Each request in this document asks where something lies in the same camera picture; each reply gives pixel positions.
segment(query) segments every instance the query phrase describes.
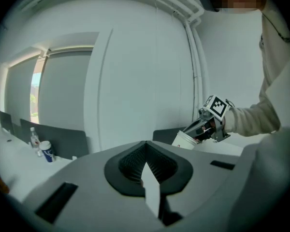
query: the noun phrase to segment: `blue and white paper cup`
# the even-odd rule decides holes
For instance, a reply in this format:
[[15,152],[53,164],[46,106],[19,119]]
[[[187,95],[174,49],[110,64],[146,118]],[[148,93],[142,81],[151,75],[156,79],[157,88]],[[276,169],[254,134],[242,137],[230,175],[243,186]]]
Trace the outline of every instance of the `blue and white paper cup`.
[[40,147],[40,150],[42,150],[42,152],[43,152],[43,154],[48,162],[55,161],[53,148],[52,148],[52,145],[49,141],[40,142],[39,147]]

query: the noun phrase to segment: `paper cup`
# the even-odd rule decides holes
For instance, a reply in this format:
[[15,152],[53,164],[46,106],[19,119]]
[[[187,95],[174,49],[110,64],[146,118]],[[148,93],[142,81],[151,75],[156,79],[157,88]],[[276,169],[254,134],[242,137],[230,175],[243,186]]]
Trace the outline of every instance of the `paper cup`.
[[49,141],[40,142],[39,147],[48,162],[53,162],[55,160],[52,145]]
[[187,134],[179,131],[174,142],[172,143],[173,146],[184,148],[184,149],[194,149],[197,145],[197,141],[195,141],[192,137],[189,137]]

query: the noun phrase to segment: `white cup lid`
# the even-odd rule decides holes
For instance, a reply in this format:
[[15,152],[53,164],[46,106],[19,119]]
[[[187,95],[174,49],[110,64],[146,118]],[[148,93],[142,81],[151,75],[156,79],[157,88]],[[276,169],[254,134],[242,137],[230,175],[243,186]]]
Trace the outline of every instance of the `white cup lid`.
[[47,150],[51,146],[52,145],[51,145],[51,143],[49,141],[42,141],[42,142],[40,142],[40,145],[39,145],[39,147],[40,147],[41,150]]

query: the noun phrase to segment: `table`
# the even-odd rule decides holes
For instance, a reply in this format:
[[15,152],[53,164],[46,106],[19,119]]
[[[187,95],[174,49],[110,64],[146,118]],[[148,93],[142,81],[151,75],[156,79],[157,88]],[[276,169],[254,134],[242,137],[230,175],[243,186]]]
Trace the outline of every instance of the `table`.
[[0,128],[0,176],[9,186],[10,194],[20,202],[38,185],[71,162],[56,157],[48,163],[38,157],[28,144]]

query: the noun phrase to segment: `white cup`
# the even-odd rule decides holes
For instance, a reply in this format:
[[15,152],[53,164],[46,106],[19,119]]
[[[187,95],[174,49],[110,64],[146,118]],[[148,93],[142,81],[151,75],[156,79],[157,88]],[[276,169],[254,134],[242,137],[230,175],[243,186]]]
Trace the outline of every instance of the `white cup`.
[[178,132],[176,138],[172,143],[173,146],[184,149],[194,149],[197,144],[197,141],[195,141],[192,137],[189,137],[187,134],[183,133],[181,130]]

